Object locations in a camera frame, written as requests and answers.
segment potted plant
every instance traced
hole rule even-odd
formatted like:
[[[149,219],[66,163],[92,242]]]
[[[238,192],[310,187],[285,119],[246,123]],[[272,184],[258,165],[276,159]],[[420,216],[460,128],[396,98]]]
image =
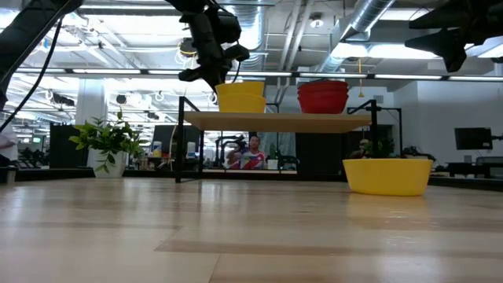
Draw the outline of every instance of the potted plant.
[[[432,160],[392,158],[394,144],[381,140],[377,153],[372,142],[366,145],[366,158],[344,160],[351,189],[357,193],[386,196],[420,196],[428,186]]]
[[[271,144],[269,147],[269,159],[267,161],[267,169],[277,170],[277,151],[276,146]]]
[[[126,166],[127,154],[140,156],[143,149],[140,144],[140,131],[132,130],[123,120],[123,113],[117,113],[117,121],[106,123],[103,119],[93,118],[94,124],[86,121],[75,125],[80,136],[70,137],[77,144],[77,150],[88,148],[93,152],[93,170],[97,178],[119,178]]]

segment monitor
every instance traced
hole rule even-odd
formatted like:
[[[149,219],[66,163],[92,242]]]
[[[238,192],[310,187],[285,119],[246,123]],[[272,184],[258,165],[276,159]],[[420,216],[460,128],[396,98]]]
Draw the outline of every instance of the monitor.
[[[490,128],[457,128],[457,150],[493,149],[493,135]]]

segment stacked yellow bowl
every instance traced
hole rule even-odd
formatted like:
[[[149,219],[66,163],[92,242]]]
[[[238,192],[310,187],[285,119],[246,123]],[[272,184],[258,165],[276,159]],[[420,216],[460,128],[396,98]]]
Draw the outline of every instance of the stacked yellow bowl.
[[[218,109],[226,113],[264,113],[264,83],[244,82],[218,85]]]

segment person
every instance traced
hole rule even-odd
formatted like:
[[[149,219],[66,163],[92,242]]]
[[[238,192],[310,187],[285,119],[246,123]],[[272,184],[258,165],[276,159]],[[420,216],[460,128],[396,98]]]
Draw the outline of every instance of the person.
[[[368,139],[362,139],[360,141],[360,149],[357,150],[357,151],[354,151],[352,152],[351,154],[351,159],[362,159],[362,158],[366,158],[367,155],[368,155],[368,152],[367,152],[367,145],[369,144],[369,140]]]
[[[0,133],[0,167],[13,165],[17,160],[17,135],[13,126],[8,123],[7,127]]]
[[[266,169],[266,154],[259,150],[260,138],[250,137],[247,149],[236,149],[227,155],[229,169]]]

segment column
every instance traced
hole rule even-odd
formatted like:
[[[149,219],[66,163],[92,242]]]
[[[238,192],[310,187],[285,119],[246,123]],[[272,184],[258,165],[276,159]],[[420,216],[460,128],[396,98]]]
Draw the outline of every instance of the column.
[[[106,119],[108,113],[108,95],[105,93],[103,79],[80,79],[79,96],[75,124],[93,122],[93,117]]]

